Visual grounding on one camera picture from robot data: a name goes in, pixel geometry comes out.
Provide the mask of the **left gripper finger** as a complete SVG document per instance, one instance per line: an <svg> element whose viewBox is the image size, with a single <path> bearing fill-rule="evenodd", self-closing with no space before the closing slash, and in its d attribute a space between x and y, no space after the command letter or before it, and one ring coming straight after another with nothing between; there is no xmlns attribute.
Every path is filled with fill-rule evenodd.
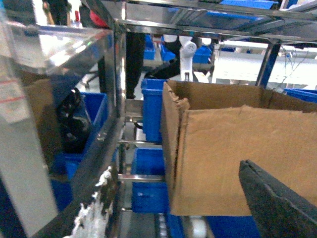
<svg viewBox="0 0 317 238"><path fill-rule="evenodd" d="M263 238L315 238L317 207L250 160L239 181Z"/></svg>

